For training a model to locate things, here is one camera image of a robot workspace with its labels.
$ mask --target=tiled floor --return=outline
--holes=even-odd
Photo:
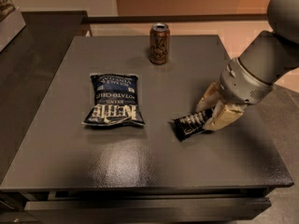
[[[267,21],[184,22],[168,23],[168,25],[171,35],[219,35],[231,58],[239,56],[262,30],[271,31]],[[92,24],[94,36],[148,35],[150,27],[149,23]],[[299,69],[282,77],[277,84],[299,92]],[[237,224],[299,223],[299,188],[296,185],[299,182],[299,146],[298,144],[294,144],[294,147],[277,145],[277,149],[295,185],[289,189],[277,189],[270,193],[271,208],[251,221],[237,221]]]

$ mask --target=soda can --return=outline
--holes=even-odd
[[[149,60],[156,64],[167,63],[170,36],[168,25],[164,23],[155,23],[151,26],[149,34]]]

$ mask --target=black wrapper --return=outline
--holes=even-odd
[[[92,126],[145,125],[137,101],[135,75],[91,75],[95,106],[83,124]]]
[[[207,109],[199,113],[174,119],[177,137],[180,141],[202,133],[204,124],[212,117],[213,109]]]

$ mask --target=robotic arm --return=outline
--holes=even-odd
[[[267,14],[273,33],[262,31],[233,58],[197,105],[197,112],[215,106],[204,129],[216,131],[239,119],[247,105],[258,104],[280,77],[299,67],[299,0],[271,0]]]

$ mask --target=white object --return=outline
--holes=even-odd
[[[0,22],[0,52],[26,25],[18,8]]]

